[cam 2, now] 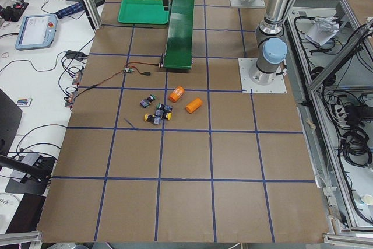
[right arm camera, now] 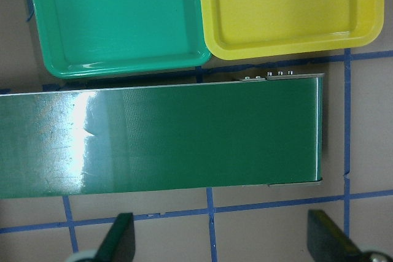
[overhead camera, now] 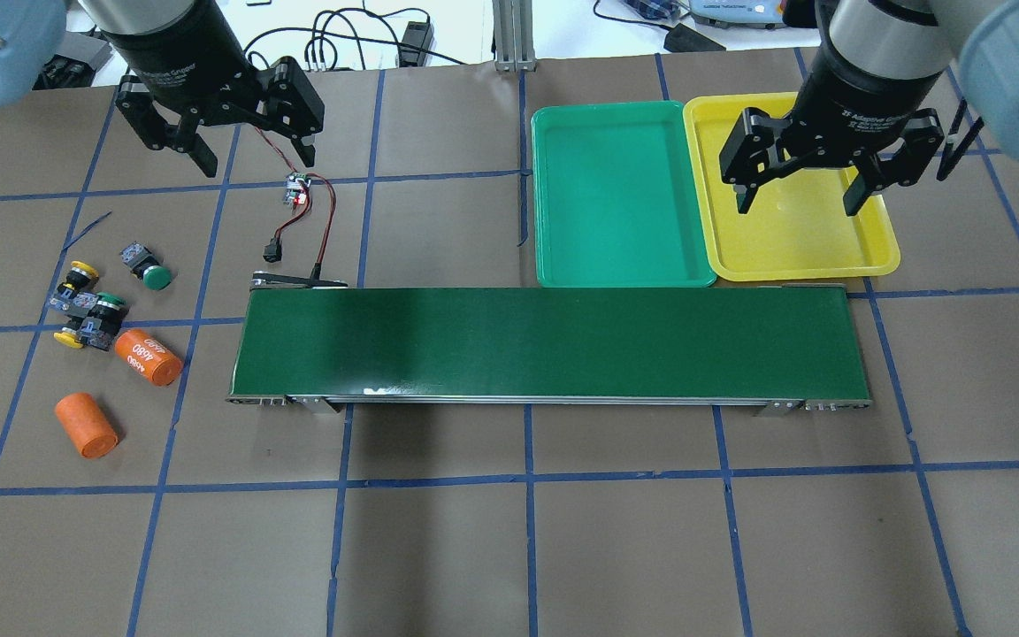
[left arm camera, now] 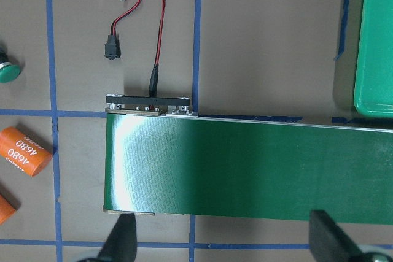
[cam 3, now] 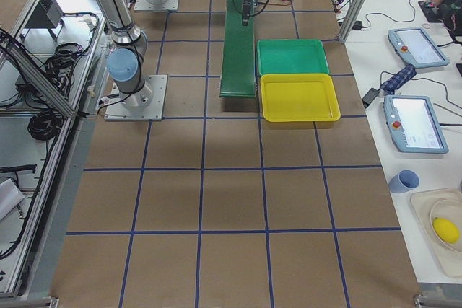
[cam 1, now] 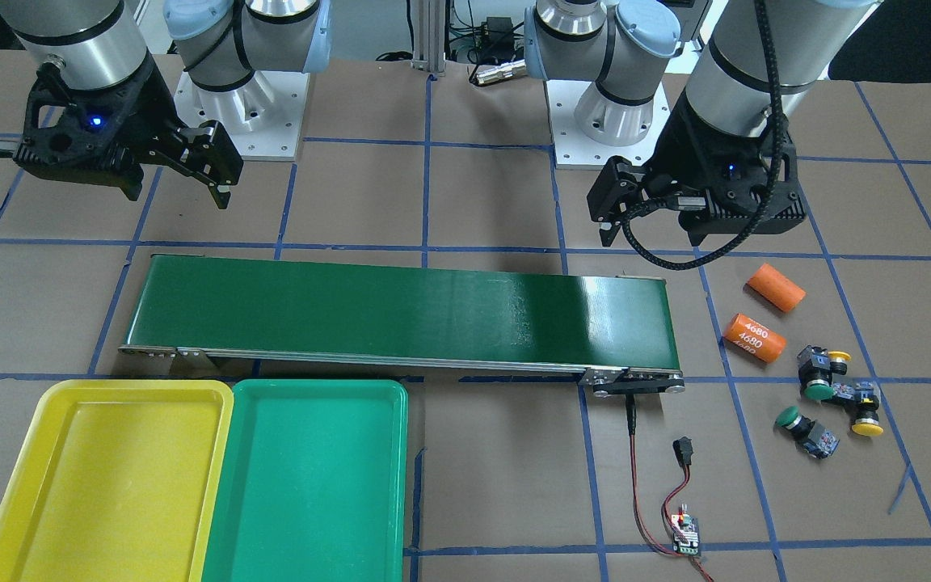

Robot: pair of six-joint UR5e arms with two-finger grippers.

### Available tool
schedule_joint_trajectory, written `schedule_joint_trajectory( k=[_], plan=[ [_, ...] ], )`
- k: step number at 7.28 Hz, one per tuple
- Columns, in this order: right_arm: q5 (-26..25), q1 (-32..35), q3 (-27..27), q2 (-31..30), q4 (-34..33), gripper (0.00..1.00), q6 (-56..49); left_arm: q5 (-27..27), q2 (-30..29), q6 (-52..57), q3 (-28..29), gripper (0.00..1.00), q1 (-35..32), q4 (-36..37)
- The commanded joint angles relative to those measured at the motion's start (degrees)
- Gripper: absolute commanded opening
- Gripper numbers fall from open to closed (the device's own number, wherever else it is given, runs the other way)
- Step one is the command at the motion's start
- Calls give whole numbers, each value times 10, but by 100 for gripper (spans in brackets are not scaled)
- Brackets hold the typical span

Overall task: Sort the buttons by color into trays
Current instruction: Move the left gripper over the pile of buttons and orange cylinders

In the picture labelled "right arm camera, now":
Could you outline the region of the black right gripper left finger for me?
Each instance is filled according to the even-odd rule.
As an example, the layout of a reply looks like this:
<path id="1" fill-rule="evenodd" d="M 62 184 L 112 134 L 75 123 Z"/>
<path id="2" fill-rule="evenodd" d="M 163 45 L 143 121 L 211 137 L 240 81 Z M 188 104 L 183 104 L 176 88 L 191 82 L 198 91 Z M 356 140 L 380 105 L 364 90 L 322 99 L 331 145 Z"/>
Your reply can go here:
<path id="1" fill-rule="evenodd" d="M 133 261 L 135 253 L 133 214 L 119 214 L 97 250 L 95 261 Z"/>

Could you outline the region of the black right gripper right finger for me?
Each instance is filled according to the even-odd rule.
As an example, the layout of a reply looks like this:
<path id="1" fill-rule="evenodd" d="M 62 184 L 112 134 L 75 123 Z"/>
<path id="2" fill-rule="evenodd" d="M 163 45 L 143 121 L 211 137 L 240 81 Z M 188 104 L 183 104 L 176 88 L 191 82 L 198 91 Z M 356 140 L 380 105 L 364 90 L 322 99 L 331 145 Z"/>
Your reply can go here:
<path id="1" fill-rule="evenodd" d="M 308 211 L 306 242 L 313 261 L 370 261 L 323 210 Z"/>

